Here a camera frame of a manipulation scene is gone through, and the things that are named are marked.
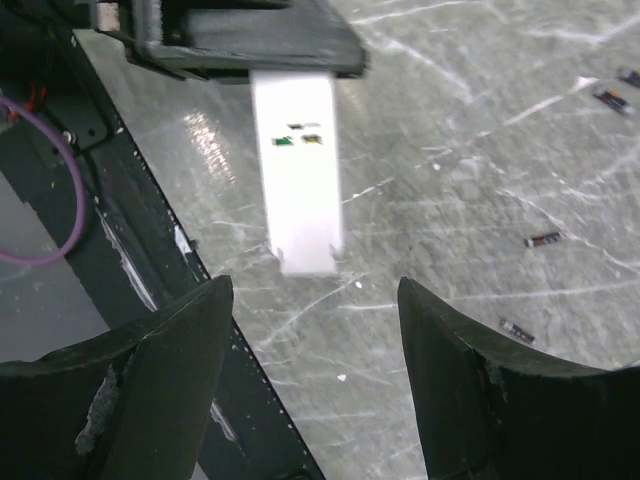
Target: white paper strip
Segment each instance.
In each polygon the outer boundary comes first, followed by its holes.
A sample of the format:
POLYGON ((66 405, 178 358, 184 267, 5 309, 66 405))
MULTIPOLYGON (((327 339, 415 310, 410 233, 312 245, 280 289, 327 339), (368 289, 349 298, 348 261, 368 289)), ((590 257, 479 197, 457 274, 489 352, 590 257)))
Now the white paper strip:
POLYGON ((334 82, 251 72, 271 251, 284 275, 334 274, 344 248, 334 82))

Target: green marking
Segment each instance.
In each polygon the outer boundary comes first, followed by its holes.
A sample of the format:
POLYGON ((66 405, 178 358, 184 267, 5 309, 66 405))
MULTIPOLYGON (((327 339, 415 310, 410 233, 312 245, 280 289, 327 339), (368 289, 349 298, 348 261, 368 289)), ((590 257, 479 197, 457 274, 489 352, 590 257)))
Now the green marking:
POLYGON ((272 139, 273 144, 276 147, 284 147, 285 145, 293 145, 293 137, 280 137, 272 139))

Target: red wire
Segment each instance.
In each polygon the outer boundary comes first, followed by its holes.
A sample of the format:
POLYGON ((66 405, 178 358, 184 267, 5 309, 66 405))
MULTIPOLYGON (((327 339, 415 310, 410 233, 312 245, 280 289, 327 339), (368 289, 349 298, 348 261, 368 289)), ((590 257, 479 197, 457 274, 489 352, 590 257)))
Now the red wire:
MULTIPOLYGON (((29 82, 29 85, 31 86, 31 97, 29 98, 29 101, 25 105, 25 108, 28 111, 33 112, 36 109, 36 107, 44 100, 44 97, 47 96, 47 88, 46 87, 42 88, 42 90, 40 91, 40 98, 38 98, 38 87, 36 87, 35 82, 29 82)), ((9 114, 8 120, 10 122, 15 122, 19 116, 20 114, 18 112, 11 112, 9 114)))

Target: dark plastic housing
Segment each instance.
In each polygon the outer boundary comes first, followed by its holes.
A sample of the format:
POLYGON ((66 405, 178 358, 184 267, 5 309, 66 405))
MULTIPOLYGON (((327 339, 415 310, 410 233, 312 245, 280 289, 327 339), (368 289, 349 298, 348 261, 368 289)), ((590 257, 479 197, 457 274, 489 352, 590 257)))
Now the dark plastic housing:
POLYGON ((94 0, 91 11, 92 27, 122 41, 130 62, 178 78, 248 78, 249 70, 353 78, 366 68, 360 38, 327 0, 94 0), (105 26, 105 5, 117 27, 105 26))
POLYGON ((408 278, 398 308, 430 480, 636 477, 639 368, 538 352, 408 278))

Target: small electronic component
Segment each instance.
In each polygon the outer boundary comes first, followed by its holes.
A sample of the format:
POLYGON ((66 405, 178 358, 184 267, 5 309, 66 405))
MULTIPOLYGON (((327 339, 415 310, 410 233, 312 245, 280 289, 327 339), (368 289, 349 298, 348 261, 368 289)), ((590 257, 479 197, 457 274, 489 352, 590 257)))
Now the small electronic component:
POLYGON ((271 142, 276 146, 276 147, 286 147, 286 146, 293 146, 293 137, 279 137, 279 138, 274 138, 271 140, 271 142))
POLYGON ((628 67, 620 67, 618 69, 618 78, 623 82, 640 88, 640 72, 628 67))
POLYGON ((304 130, 305 128, 317 128, 319 123, 290 123, 287 125, 291 130, 304 130))
POLYGON ((505 332, 509 333, 510 335, 513 335, 514 337, 517 337, 518 339, 522 340, 523 342, 529 345, 533 344, 536 341, 536 337, 531 335, 525 329, 523 329, 522 327, 519 327, 515 323, 505 320, 504 318, 500 319, 500 327, 505 332))
POLYGON ((633 107, 629 105, 624 98, 621 98, 616 92, 608 89, 604 85, 596 86, 591 93, 598 100, 606 103, 621 115, 631 115, 634 113, 633 107))
POLYGON ((307 145, 309 144, 322 145, 322 137, 320 135, 303 135, 302 143, 305 143, 307 145))
POLYGON ((547 233, 537 237, 527 238, 524 244, 529 247, 542 247, 543 245, 551 245, 552 243, 558 243, 563 239, 563 235, 559 232, 547 233))

